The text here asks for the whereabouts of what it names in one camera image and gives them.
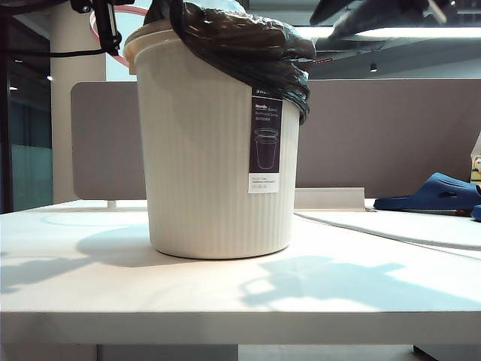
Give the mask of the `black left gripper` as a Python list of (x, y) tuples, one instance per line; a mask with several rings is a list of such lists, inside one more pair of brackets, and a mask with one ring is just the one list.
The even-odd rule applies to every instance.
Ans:
[(71, 8), (76, 12), (90, 12), (95, 14), (98, 37), (101, 49), (111, 56), (119, 55), (121, 34), (116, 27), (114, 1), (105, 0), (70, 0)]

